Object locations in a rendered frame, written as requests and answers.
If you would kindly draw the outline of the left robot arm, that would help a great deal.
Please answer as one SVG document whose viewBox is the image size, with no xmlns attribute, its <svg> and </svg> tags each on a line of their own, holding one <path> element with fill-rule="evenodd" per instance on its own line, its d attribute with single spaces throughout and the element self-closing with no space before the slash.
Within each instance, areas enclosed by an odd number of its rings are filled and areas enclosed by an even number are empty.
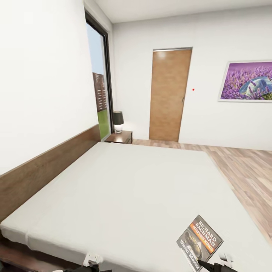
<svg viewBox="0 0 272 272">
<path fill-rule="evenodd" d="M 92 261 L 97 264 L 92 264 Z M 84 260 L 83 266 L 76 270 L 63 269 L 63 270 L 55 270 L 52 272 L 99 272 L 99 265 L 103 262 L 103 258 L 100 255 L 89 252 Z M 105 270 L 101 272 L 112 272 L 112 270 Z"/>
</svg>

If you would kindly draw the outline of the hardback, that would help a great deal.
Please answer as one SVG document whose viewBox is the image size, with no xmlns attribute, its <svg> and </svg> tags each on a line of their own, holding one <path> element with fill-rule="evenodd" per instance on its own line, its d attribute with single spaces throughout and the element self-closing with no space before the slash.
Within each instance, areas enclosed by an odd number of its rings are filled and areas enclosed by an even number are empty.
<svg viewBox="0 0 272 272">
<path fill-rule="evenodd" d="M 197 215 L 176 241 L 194 272 L 200 272 L 203 268 L 198 260 L 208 262 L 223 242 L 200 215 Z"/>
</svg>

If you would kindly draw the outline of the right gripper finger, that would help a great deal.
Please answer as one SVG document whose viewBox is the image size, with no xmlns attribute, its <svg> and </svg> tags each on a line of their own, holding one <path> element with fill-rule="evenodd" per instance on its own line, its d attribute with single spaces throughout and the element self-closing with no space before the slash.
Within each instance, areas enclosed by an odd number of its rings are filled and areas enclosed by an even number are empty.
<svg viewBox="0 0 272 272">
<path fill-rule="evenodd" d="M 215 266 L 211 263 L 204 262 L 202 260 L 198 260 L 198 263 L 206 268 L 210 272 L 215 272 Z"/>
</svg>

